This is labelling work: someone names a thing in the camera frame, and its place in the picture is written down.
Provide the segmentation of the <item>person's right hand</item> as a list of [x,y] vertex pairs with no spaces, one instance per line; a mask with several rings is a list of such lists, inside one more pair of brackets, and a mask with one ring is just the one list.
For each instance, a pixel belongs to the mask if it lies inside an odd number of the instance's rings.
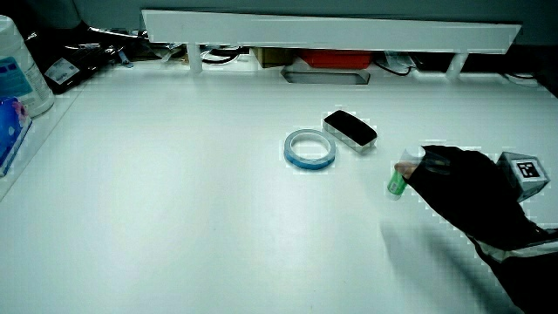
[[487,156],[457,147],[424,149],[418,165],[401,160],[394,169],[454,227],[502,250],[549,238],[545,229],[527,219],[507,178]]

